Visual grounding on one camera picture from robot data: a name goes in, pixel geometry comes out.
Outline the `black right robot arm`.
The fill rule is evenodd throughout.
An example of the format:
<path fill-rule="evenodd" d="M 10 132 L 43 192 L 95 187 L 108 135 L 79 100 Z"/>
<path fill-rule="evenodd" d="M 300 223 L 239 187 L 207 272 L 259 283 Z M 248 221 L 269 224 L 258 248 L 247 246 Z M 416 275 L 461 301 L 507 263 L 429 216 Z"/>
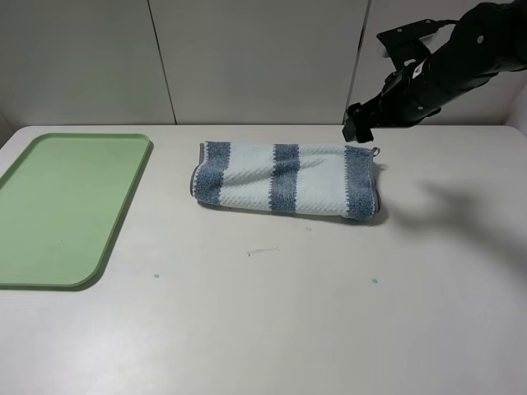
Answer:
<path fill-rule="evenodd" d="M 458 20 L 430 19 L 377 35 L 395 70 L 380 93 L 346 110 L 346 142 L 375 128 L 410 128 L 501 72 L 526 69 L 526 3 L 482 2 Z"/>

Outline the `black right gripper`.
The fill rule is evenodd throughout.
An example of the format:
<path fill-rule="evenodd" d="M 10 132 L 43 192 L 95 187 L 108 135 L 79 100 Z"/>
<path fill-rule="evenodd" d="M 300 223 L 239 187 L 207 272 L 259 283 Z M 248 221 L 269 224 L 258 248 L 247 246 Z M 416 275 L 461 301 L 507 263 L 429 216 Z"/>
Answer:
<path fill-rule="evenodd" d="M 420 123 L 451 101 L 452 81 L 452 63 L 410 63 L 394 74 L 374 99 L 347 107 L 344 140 L 368 143 L 374 140 L 371 128 L 408 127 Z"/>

